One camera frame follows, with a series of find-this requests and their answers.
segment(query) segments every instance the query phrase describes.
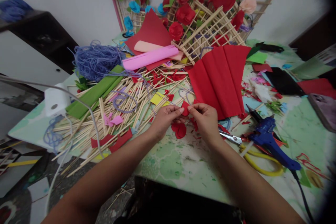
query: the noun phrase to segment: pink paper flower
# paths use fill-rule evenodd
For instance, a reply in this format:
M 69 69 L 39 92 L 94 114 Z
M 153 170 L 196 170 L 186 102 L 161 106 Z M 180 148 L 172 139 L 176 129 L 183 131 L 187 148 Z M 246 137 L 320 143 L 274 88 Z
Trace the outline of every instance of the pink paper flower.
M 239 9 L 243 10 L 245 14 L 250 15 L 252 14 L 257 7 L 256 0 L 243 0 L 240 5 Z

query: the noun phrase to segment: white cable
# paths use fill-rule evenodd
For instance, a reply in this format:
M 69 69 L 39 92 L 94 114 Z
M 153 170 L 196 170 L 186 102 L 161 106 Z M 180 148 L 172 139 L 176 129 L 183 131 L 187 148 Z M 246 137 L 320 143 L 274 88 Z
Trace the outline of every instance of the white cable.
M 102 151 L 100 150 L 100 142 L 99 142 L 99 132 L 98 132 L 98 128 L 97 128 L 97 124 L 96 124 L 96 120 L 95 120 L 95 117 L 93 116 L 93 112 L 92 112 L 92 109 L 90 108 L 90 106 L 86 105 L 84 102 L 82 102 L 80 99 L 78 99 L 75 95 L 73 95 L 72 93 L 70 93 L 68 90 L 65 90 L 61 87 L 57 87 L 57 86 L 50 86 L 50 85 L 46 85 L 46 84 L 41 84 L 41 83 L 36 83 L 36 82 L 28 82 L 28 81 L 23 81 L 23 80 L 19 80 L 19 79 L 13 79 L 13 78 L 10 78 L 10 77 L 7 77 L 7 76 L 3 76 L 3 75 L 0 75 L 0 80 L 3 80 L 3 81 L 7 81 L 7 82 L 16 82 L 16 83 L 24 83 L 24 84 L 31 84 L 31 85 L 38 85 L 38 86 L 45 86 L 47 88 L 55 88 L 55 89 L 58 89 L 58 90 L 62 90 L 63 92 L 69 94 L 70 96 L 72 96 L 76 101 L 78 101 L 79 103 L 83 104 L 86 108 L 89 109 L 90 111 L 90 114 L 91 114 L 91 117 L 92 117 L 92 120 L 93 120 L 93 125 L 94 125 L 94 128 L 96 130 L 96 135 L 97 135 L 97 143 L 98 143 L 98 151 L 102 157 L 102 159 L 104 159 L 104 156 L 102 154 Z
M 66 118 L 66 119 L 69 121 L 69 123 L 70 123 L 70 133 L 71 133 L 71 135 L 72 135 L 72 121 L 67 117 L 66 114 L 64 114 L 64 116 L 65 116 L 65 118 Z M 58 168 L 57 168 L 57 171 L 56 171 L 56 173 L 55 173 L 55 175 L 54 175 L 54 178 L 52 179 L 52 182 L 51 182 L 51 184 L 50 184 L 50 188 L 49 188 L 49 192 L 48 192 L 48 196 L 47 196 L 47 202 L 46 202 L 45 211 L 44 211 L 44 213 L 45 213 L 45 216 L 44 216 L 44 217 L 46 217 L 46 216 L 48 215 L 49 201 L 50 201 L 51 191 L 53 190 L 53 187 L 54 187 L 54 184 L 55 184 L 55 181 L 56 181 L 56 177 L 57 177 L 58 173 L 60 172 L 60 169 L 61 169 L 61 167 L 62 167 L 62 165 L 63 165 L 63 163 L 64 163 L 64 160 L 65 160 L 67 154 L 69 153 L 69 151 L 70 151 L 71 148 L 72 148 L 73 142 L 74 142 L 74 139 L 71 138 L 70 146 L 69 146 L 69 148 L 66 150 L 66 152 L 63 154 L 63 155 L 64 155 L 64 156 L 63 156 L 63 159 L 61 160 L 61 163 L 59 164 L 59 166 L 58 166 Z

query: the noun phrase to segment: yellow scissor handle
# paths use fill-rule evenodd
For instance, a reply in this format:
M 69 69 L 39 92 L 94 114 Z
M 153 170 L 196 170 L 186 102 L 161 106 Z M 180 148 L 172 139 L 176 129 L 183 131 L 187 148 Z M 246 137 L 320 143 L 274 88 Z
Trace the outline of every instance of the yellow scissor handle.
M 240 152 L 243 152 L 243 150 L 245 149 L 246 147 L 244 145 L 240 145 L 239 146 L 239 150 Z M 259 166 L 257 166 L 253 160 L 248 156 L 248 154 L 252 155 L 252 156 L 256 156 L 258 158 L 264 158 L 264 159 L 269 159 L 271 161 L 273 161 L 276 166 L 277 166 L 277 170 L 276 171 L 266 171 L 266 170 L 263 170 L 261 169 Z M 266 154 L 262 154 L 262 153 L 257 153 L 257 152 L 253 152 L 251 150 L 249 150 L 244 156 L 244 158 L 246 159 L 246 161 L 258 172 L 260 172 L 261 174 L 264 174 L 266 176 L 270 176 L 270 177 L 276 177 L 276 176 L 280 176 L 281 174 L 283 174 L 283 167 L 282 167 L 282 164 L 279 163 L 278 160 L 276 160 L 275 158 L 271 157 L 271 156 L 268 156 Z

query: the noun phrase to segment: person's right hand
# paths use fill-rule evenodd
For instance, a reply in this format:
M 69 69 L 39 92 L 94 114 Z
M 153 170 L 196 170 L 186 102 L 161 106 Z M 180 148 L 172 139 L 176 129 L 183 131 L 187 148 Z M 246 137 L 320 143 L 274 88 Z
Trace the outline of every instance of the person's right hand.
M 196 103 L 188 107 L 195 118 L 197 126 L 204 140 L 211 140 L 219 135 L 217 111 L 205 103 Z

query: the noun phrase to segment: hand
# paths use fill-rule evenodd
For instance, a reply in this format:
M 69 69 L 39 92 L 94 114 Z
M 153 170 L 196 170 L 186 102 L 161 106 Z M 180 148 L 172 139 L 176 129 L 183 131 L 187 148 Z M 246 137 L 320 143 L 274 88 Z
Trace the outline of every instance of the hand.
M 188 107 L 190 114 L 195 118 L 197 126 L 204 140 L 211 140 L 219 135 L 218 117 L 215 108 L 205 103 L 196 103 Z
M 161 140 L 172 123 L 185 123 L 186 117 L 182 116 L 184 108 L 175 105 L 167 105 L 157 112 L 152 125 L 147 130 L 153 137 Z

